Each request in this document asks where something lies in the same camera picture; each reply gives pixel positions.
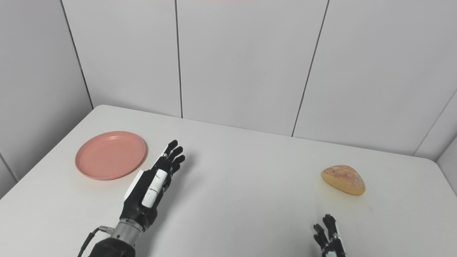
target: robotic hand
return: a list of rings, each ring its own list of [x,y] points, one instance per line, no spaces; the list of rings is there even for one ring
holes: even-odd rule
[[[157,218],[157,206],[171,184],[171,177],[181,167],[183,148],[173,140],[154,166],[140,171],[124,197],[124,207],[116,228],[100,226],[90,233],[81,247],[80,257],[98,230],[111,234],[95,244],[89,257],[135,257],[135,243]]]
[[[326,214],[322,221],[328,229],[329,239],[327,239],[324,229],[319,224],[314,225],[314,230],[316,230],[314,239],[322,250],[322,257],[346,257],[341,236],[336,228],[335,218],[330,214]]]

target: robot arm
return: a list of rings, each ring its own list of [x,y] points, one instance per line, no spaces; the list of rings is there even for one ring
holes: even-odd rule
[[[89,257],[135,257],[136,241],[154,223],[157,206],[171,184],[171,177],[185,160],[185,156],[180,155],[182,152],[178,141],[173,140],[150,170],[137,174],[124,197],[124,207],[116,228],[101,226],[90,233],[78,257],[97,230],[111,236],[96,243]]]

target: bread roll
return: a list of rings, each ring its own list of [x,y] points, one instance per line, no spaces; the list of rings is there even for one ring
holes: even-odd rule
[[[365,183],[359,173],[350,166],[336,165],[322,171],[322,178],[331,186],[353,195],[365,192]]]

